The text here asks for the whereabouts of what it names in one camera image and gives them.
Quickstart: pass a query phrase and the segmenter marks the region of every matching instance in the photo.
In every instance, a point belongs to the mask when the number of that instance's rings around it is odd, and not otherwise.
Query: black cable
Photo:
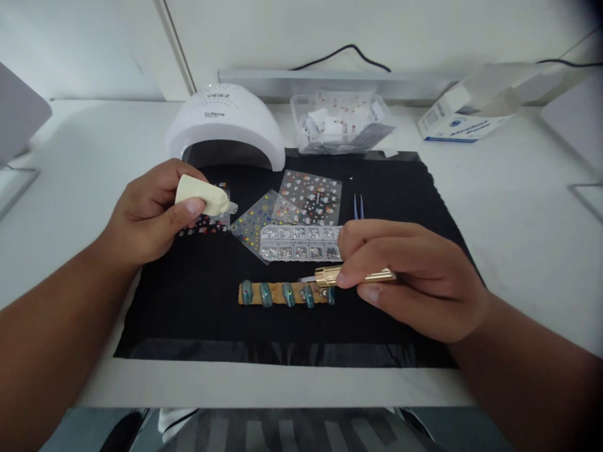
[[[557,58],[551,58],[549,60],[542,60],[540,62],[537,62],[536,64],[540,64],[540,63],[561,63],[564,64],[566,66],[569,67],[594,67],[594,66],[603,66],[603,62],[598,62],[598,63],[585,63],[585,64],[579,64],[579,63],[572,63],[569,62],[567,60],[559,60]]]
[[[190,418],[193,414],[195,414],[197,411],[199,411],[199,408],[197,408],[196,410],[194,410],[193,412],[188,413],[186,416],[182,416],[179,420],[172,422],[164,431],[163,433],[165,434],[169,429],[171,429],[173,426],[180,424],[182,421],[186,421],[188,418]]]
[[[305,69],[308,66],[312,66],[315,65],[316,63],[322,63],[325,60],[328,60],[331,57],[334,57],[336,54],[338,54],[341,51],[344,51],[345,49],[348,48],[353,48],[356,52],[358,52],[358,55],[360,55],[360,57],[366,61],[368,64],[372,64],[373,66],[377,66],[380,67],[381,69],[385,69],[387,72],[391,72],[391,69],[388,68],[386,65],[382,65],[381,63],[378,62],[374,62],[373,60],[368,59],[366,56],[364,56],[364,54],[360,51],[360,49],[358,48],[358,46],[356,44],[348,44],[347,46],[343,46],[341,49],[339,50],[335,50],[333,53],[331,53],[330,55],[325,56],[324,58],[321,58],[319,60],[315,60],[312,61],[310,63],[306,63],[303,66],[299,66],[290,70],[300,70],[300,69]]]

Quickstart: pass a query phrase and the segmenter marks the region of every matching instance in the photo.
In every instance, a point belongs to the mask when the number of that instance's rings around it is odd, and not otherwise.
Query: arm
[[[168,208],[185,173],[205,180],[173,160],[128,184],[94,243],[0,311],[3,448],[38,450],[48,439],[94,367],[139,268],[205,208],[198,199]]]
[[[599,402],[601,360],[490,298],[483,324],[450,353],[517,449],[568,450]]]
[[[360,297],[447,343],[517,449],[568,449],[600,396],[599,358],[488,292],[458,246],[421,226],[349,222],[339,246],[342,288],[385,267],[398,272],[403,284],[361,284]]]

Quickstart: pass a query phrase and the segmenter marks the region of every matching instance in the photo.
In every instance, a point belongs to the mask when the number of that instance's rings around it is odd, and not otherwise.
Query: gold bottle cap
[[[341,271],[341,266],[335,267],[320,267],[314,272],[316,276],[316,283],[319,287],[333,287],[336,286],[337,275]],[[390,269],[383,269],[381,271],[371,273],[362,280],[363,283],[380,283],[383,281],[395,281],[396,274]]]

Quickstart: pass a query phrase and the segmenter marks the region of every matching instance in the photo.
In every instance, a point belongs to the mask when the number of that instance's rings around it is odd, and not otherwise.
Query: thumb
[[[437,338],[438,331],[450,321],[444,300],[396,284],[360,284],[358,295],[394,319],[420,333]]]
[[[172,238],[178,231],[194,222],[205,210],[205,203],[200,198],[189,198],[166,210],[155,218],[153,228],[157,236]]]

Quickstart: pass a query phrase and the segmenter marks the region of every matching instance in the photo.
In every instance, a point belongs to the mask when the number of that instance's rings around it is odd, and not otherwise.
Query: hand
[[[176,188],[182,175],[206,181],[189,164],[171,159],[130,182],[121,195],[109,224],[93,244],[112,264],[139,267],[163,256],[174,235],[193,227],[205,209],[199,198],[176,205]]]
[[[339,235],[341,288],[384,268],[402,284],[360,284],[358,295],[396,320],[441,342],[457,342],[482,324],[489,292],[453,242],[413,223],[347,222]]]

